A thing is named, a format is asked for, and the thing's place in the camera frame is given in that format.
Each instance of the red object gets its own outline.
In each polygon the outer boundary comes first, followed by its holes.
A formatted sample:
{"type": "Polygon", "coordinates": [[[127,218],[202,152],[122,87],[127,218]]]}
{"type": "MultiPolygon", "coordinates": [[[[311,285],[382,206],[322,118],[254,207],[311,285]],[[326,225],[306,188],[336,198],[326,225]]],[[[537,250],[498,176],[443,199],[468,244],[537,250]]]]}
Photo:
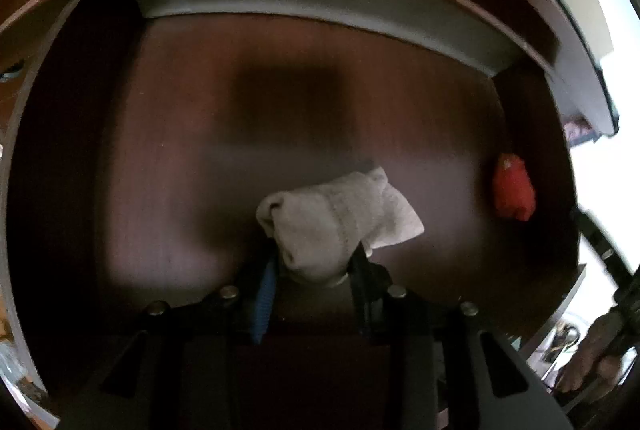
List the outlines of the red object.
{"type": "Polygon", "coordinates": [[[536,191],[524,161],[515,154],[501,154],[494,171],[494,206],[500,217],[528,221],[536,210],[536,191]]]}

